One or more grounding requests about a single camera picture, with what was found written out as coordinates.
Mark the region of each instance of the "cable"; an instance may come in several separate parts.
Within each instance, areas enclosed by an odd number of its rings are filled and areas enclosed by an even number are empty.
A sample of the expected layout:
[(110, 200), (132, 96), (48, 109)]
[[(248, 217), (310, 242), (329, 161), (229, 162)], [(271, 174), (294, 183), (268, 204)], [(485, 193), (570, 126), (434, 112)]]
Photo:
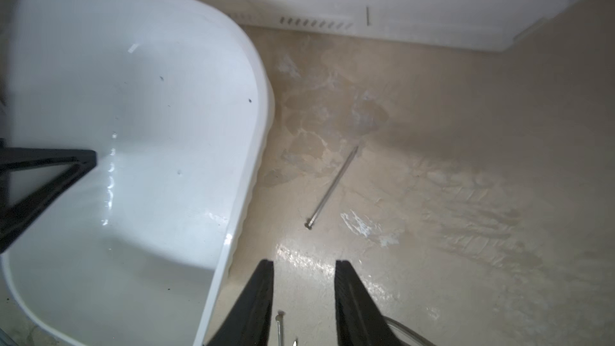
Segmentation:
[(384, 315), (382, 317), (384, 318), (384, 321), (386, 322), (387, 325), (389, 325), (390, 327), (393, 327), (395, 330), (407, 336), (412, 341), (418, 343), (420, 346), (435, 346), (435, 344), (433, 344), (432, 342), (429, 342), (428, 339), (426, 339), (425, 337), (423, 337), (416, 331), (409, 329), (406, 326), (402, 325), (395, 319), (385, 317)]

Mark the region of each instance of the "vent grille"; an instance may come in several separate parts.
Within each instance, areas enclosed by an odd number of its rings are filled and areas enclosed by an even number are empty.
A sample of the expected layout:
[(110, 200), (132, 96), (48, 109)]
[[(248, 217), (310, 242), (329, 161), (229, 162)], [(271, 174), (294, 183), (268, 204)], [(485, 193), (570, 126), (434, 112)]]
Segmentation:
[(302, 16), (280, 16), (279, 24), (285, 28), (314, 30), (320, 32), (348, 33), (354, 23), (346, 20), (305, 18)]

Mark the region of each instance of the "concrete floor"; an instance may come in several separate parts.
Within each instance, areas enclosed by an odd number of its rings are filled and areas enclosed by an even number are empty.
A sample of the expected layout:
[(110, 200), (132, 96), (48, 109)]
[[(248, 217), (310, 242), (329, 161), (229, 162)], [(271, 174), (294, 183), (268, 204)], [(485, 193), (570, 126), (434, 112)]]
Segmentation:
[[(275, 121), (207, 339), (268, 258), (287, 345), (336, 343), (336, 259), (440, 346), (613, 344), (613, 8), (583, 0), (503, 54), (248, 28)], [(20, 345), (60, 344), (0, 291)]]

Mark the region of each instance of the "white plastic tub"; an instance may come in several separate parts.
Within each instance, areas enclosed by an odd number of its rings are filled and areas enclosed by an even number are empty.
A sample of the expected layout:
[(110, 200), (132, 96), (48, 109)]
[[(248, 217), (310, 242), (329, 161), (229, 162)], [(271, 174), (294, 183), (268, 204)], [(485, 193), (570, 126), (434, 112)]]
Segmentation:
[(19, 0), (8, 92), (9, 145), (98, 153), (2, 256), (22, 309), (73, 345), (200, 345), (273, 118), (246, 34), (194, 0)]

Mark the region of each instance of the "metal rod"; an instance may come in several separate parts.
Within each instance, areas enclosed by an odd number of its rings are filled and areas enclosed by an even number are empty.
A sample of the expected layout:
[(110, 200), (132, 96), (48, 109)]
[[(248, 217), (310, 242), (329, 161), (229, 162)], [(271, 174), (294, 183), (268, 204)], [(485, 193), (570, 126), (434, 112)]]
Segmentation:
[(352, 162), (352, 159), (354, 158), (355, 154), (357, 153), (357, 150), (358, 150), (358, 146), (355, 146), (355, 148), (352, 149), (352, 151), (348, 155), (348, 158), (346, 158), (346, 161), (344, 162), (344, 165), (340, 169), (340, 172), (335, 176), (335, 179), (333, 180), (333, 183), (331, 183), (331, 186), (329, 186), (329, 189), (327, 190), (327, 193), (325, 194), (325, 196), (322, 197), (322, 200), (320, 201), (320, 203), (316, 207), (316, 210), (314, 210), (314, 213), (312, 214), (312, 216), (306, 221), (305, 227), (307, 227), (308, 230), (312, 229), (312, 226), (314, 225), (314, 222), (316, 221), (316, 218), (318, 218), (318, 215), (320, 215), (320, 212), (322, 211), (322, 208), (327, 203), (327, 200), (329, 199), (329, 196), (331, 196), (331, 194), (333, 194), (333, 190), (335, 189), (335, 186), (337, 186), (338, 183), (340, 182), (340, 179), (342, 178), (342, 175), (344, 175), (344, 173), (346, 172), (346, 169), (350, 165), (350, 162)]
[(278, 311), (275, 316), (275, 321), (277, 322), (277, 344), (278, 346), (284, 345), (284, 331), (282, 330), (282, 317), (284, 316), (284, 311)]
[(389, 318), (389, 317), (385, 317), (384, 315), (382, 316), (382, 319), (384, 319), (384, 321), (386, 322), (386, 324), (389, 327), (393, 327), (395, 330), (397, 330), (400, 333), (402, 333), (403, 335), (407, 336), (412, 341), (418, 343), (419, 346), (435, 346), (435, 344), (429, 342), (428, 339), (426, 339), (425, 337), (423, 337), (422, 335), (420, 335), (416, 331), (414, 331), (412, 329), (409, 329), (408, 327), (402, 325), (401, 323), (399, 323), (395, 319), (392, 319), (392, 318)]

